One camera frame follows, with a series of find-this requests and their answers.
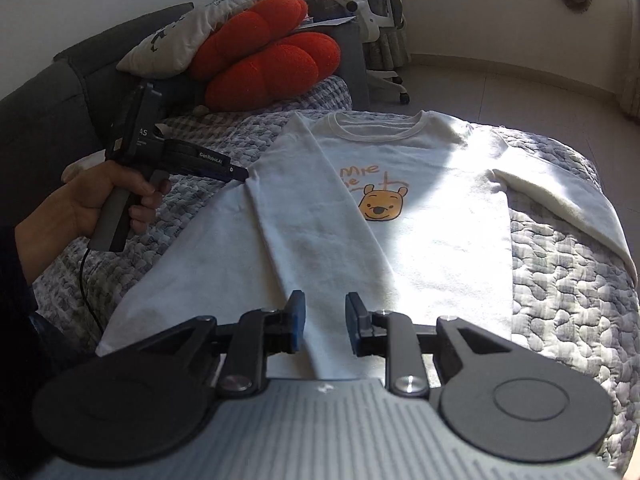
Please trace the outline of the white paper on sofa arm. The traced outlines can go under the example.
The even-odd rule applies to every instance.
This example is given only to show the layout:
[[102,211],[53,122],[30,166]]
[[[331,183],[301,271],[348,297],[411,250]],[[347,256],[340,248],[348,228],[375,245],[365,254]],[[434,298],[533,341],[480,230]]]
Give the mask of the white paper on sofa arm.
[[318,21],[318,22],[305,22],[299,26],[299,30],[307,30],[307,29],[319,29],[319,28],[331,28],[342,26],[344,24],[355,21],[356,18],[354,16],[343,16],[342,18],[331,18],[330,20]]

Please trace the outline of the person's left hand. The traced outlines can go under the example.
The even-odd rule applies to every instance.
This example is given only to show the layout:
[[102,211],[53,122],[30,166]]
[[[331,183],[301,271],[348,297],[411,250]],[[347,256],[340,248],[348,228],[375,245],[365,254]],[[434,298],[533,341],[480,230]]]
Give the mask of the person's left hand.
[[136,170],[101,162],[81,172],[35,209],[14,229],[17,255],[27,284],[32,284],[70,242],[93,236],[101,209],[113,188],[141,197],[128,210],[130,229],[141,234],[171,189],[167,180],[152,184]]

